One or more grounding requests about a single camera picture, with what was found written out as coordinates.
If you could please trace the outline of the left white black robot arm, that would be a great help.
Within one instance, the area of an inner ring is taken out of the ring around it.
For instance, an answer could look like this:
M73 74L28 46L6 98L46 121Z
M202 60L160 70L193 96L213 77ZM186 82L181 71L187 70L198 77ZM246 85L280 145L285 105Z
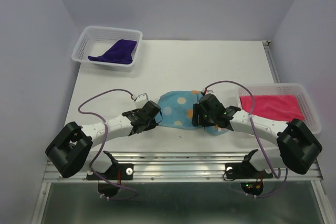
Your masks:
M114 119L90 125L67 123L45 150L47 157L63 178L87 169L94 159L90 150L103 142L128 137L157 126L155 117L161 108L148 101L140 109L124 112Z

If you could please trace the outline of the purple towel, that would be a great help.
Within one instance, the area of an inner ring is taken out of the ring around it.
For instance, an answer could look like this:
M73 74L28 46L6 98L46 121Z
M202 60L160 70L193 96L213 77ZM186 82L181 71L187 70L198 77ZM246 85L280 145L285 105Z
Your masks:
M118 40L110 49L98 57L88 56L94 62L115 63L129 65L133 62L132 52L137 42L133 40Z

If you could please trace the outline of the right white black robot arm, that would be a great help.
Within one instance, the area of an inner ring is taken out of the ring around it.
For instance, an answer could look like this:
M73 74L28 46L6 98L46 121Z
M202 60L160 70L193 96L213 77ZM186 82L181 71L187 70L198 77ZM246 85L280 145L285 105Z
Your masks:
M218 126L272 143L274 148L259 147L244 157L241 170L248 177L275 168L287 168L304 175L322 151L322 145L302 120L274 121L251 115L236 106L224 107L211 93L193 105L192 125Z

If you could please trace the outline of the light blue towel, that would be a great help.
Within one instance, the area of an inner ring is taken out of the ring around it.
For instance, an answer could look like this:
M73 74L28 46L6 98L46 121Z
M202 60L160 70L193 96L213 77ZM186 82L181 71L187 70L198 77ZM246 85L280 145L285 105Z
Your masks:
M202 97L198 90L170 91L163 94L157 104L161 107L161 113L155 117L159 126L171 127L182 130L203 129L211 135L222 135L227 129L218 129L217 126L193 126L193 105Z

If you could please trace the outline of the pink towel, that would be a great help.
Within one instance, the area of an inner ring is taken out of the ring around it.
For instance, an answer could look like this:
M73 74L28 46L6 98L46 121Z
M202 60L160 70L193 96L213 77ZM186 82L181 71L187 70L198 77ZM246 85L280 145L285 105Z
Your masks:
M252 114L275 121L305 120L294 95L255 95Z

